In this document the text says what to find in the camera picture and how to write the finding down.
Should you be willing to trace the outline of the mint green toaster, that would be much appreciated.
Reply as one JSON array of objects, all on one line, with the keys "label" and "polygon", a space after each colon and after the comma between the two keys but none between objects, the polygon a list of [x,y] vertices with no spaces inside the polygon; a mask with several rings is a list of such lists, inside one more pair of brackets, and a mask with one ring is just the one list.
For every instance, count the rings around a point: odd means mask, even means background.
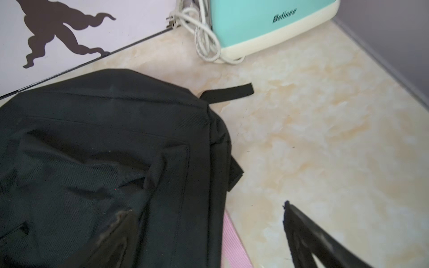
[{"label": "mint green toaster", "polygon": [[331,20],[338,0],[209,1],[221,56],[236,60],[281,44]]}]

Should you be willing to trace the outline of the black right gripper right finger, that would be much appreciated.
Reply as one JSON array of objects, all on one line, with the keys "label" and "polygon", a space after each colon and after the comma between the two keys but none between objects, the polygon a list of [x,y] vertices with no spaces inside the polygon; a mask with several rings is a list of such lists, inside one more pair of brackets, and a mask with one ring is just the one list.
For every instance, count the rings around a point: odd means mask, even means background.
[{"label": "black right gripper right finger", "polygon": [[337,242],[296,206],[286,201],[283,226],[296,268],[316,268],[314,256],[326,268],[368,268],[370,265]]}]

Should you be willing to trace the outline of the black backpack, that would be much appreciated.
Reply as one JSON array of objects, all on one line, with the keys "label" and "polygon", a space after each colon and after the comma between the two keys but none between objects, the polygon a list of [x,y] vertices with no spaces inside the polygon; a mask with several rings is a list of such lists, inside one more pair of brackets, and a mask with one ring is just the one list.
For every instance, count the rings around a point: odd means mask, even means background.
[{"label": "black backpack", "polygon": [[211,104],[251,84],[189,90],[106,69],[1,107],[1,266],[63,263],[131,209],[131,268],[221,266],[226,194],[243,175]]}]

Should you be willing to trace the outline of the pink backpack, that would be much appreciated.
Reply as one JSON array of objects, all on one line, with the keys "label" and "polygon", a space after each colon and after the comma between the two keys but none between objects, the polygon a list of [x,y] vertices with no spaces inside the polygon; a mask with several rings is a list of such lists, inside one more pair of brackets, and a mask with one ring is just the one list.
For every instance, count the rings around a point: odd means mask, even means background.
[{"label": "pink backpack", "polygon": [[223,215],[221,267],[253,268],[227,210]]}]

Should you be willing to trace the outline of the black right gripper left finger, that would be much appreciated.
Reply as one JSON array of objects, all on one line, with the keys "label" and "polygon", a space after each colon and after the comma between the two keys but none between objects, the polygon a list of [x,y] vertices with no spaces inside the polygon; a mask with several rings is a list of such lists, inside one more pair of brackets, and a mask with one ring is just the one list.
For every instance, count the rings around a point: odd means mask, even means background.
[{"label": "black right gripper left finger", "polygon": [[137,244],[137,218],[133,210],[119,211],[97,237],[63,263],[65,268],[130,268]]}]

